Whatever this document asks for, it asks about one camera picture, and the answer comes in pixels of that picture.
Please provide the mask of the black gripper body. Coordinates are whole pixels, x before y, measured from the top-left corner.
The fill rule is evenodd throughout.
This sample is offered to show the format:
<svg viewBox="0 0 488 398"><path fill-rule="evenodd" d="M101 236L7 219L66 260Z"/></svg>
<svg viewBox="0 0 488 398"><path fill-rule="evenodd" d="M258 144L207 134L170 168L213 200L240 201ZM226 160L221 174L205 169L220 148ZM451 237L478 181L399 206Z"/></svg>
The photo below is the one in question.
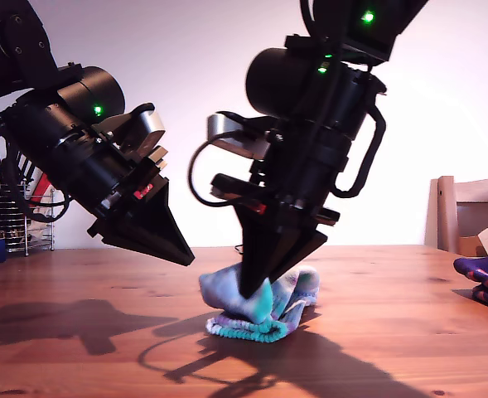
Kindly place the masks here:
<svg viewBox="0 0 488 398"><path fill-rule="evenodd" d="M73 131L52 149L52 184L66 191L95 217L87 233L101 235L101 226L132 217L169 180L149 157L121 153L113 144Z"/></svg>
<svg viewBox="0 0 488 398"><path fill-rule="evenodd" d="M340 139L309 124L212 124L211 142L252 159L248 181L222 173L213 195L267 216L274 227L333 226L340 214L325 208L340 171Z"/></svg>

